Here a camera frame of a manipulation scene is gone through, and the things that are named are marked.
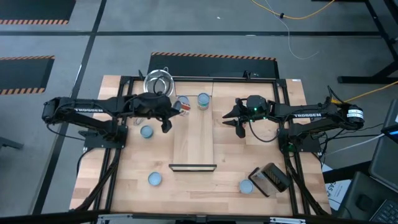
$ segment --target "concrete floor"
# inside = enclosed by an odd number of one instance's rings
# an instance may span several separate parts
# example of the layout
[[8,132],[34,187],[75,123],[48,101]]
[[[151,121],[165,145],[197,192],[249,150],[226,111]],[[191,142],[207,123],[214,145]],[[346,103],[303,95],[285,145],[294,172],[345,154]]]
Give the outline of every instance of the concrete floor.
[[[101,0],[76,2],[70,23],[66,26],[6,26],[2,30],[69,30],[92,29]],[[276,11],[303,16],[325,5],[325,2],[269,0]],[[382,1],[372,4],[391,36],[397,25]],[[333,3],[319,15],[303,20],[285,20],[294,31],[375,31],[376,26],[361,3]],[[285,31],[272,14],[250,0],[113,0],[108,1],[100,31],[154,30],[233,30]],[[1,36],[0,57],[55,55],[46,92],[41,95],[0,97],[0,136],[25,144],[20,151],[0,151],[0,216],[25,215],[31,212],[40,187],[55,136],[46,130],[40,115],[43,102],[56,96],[69,96],[83,58],[88,37]],[[287,37],[243,36],[112,36],[97,37],[79,92],[80,98],[96,98],[103,75],[137,75],[146,72],[151,52],[195,52],[275,57],[281,78],[300,78],[307,103],[323,101],[327,85],[343,99],[359,95],[381,85],[338,84],[340,75],[370,76],[392,62],[385,42],[379,37],[291,37],[292,56]],[[398,87],[355,101],[365,112],[365,126],[382,123],[389,103],[397,98]],[[78,127],[70,126],[68,134],[77,136]],[[379,129],[361,134],[378,133]],[[362,141],[331,141],[328,151]],[[327,157],[326,163],[339,168],[371,159],[376,142]],[[44,213],[68,210],[76,178],[76,162],[83,143],[66,139],[55,175],[47,195]]]

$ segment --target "orange striped edge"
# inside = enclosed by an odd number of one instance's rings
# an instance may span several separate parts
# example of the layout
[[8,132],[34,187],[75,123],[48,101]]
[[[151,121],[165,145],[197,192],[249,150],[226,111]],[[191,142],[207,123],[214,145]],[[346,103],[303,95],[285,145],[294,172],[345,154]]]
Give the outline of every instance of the orange striped edge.
[[68,23],[68,20],[63,19],[0,19],[0,25],[65,25]]
[[234,58],[234,59],[276,61],[276,58],[272,58],[272,57],[237,56],[237,55],[213,55],[213,54],[191,54],[191,53],[170,53],[170,52],[152,52],[151,55],[185,56],[185,57],[214,57],[214,58]]
[[4,89],[0,90],[0,95],[15,95],[15,94],[31,94],[31,93],[43,93],[45,88],[28,88],[28,89]]
[[55,56],[46,55],[46,56],[0,57],[0,60],[25,60],[25,59],[44,59],[44,58],[55,59]]

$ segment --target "black and orange hazard tape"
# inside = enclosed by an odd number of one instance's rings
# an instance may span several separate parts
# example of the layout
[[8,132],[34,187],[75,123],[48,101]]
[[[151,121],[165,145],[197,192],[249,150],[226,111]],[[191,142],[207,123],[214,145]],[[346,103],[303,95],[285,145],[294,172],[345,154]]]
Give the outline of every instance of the black and orange hazard tape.
[[0,95],[43,93],[54,55],[0,57]]
[[55,56],[25,56],[25,57],[0,57],[0,60],[24,60],[24,59],[55,59]]
[[45,88],[21,88],[0,90],[0,95],[43,93]]
[[273,61],[276,61],[276,58],[272,58],[272,57],[235,56],[235,55],[190,54],[190,53],[168,53],[168,52],[152,52],[152,55],[185,56],[185,57],[210,57],[210,58],[233,58],[233,59],[252,59],[252,60],[273,60]]
[[76,0],[0,0],[0,25],[65,25]]
[[63,19],[0,19],[0,25],[65,25],[68,20]]
[[258,78],[279,78],[277,60],[273,57],[153,52],[148,73],[164,67],[176,77],[242,78],[244,71],[249,70]]

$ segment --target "table leg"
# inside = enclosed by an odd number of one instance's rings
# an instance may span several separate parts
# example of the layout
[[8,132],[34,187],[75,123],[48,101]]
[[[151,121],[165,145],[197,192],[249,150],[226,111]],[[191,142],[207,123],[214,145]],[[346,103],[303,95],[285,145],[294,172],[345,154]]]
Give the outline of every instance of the table leg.
[[0,147],[13,147],[14,149],[22,149],[23,144],[19,144],[18,142],[11,141],[6,138],[0,137]]

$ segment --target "label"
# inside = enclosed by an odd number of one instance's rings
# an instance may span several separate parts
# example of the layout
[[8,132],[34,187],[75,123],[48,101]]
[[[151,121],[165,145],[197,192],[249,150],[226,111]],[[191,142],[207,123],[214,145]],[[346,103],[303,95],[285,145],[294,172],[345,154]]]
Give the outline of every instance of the label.
[[180,115],[181,116],[188,116],[190,110],[191,110],[191,106],[190,105],[181,102],[181,108],[180,108]]
[[363,115],[361,115],[361,114],[347,114],[347,118],[362,118],[363,119]]
[[322,114],[320,113],[311,113],[311,114],[293,114],[295,118],[320,118]]
[[77,112],[89,112],[89,113],[102,113],[104,112],[102,109],[79,109],[75,108]]
[[359,114],[363,114],[363,111],[360,111],[360,110],[348,110],[348,113],[359,113]]

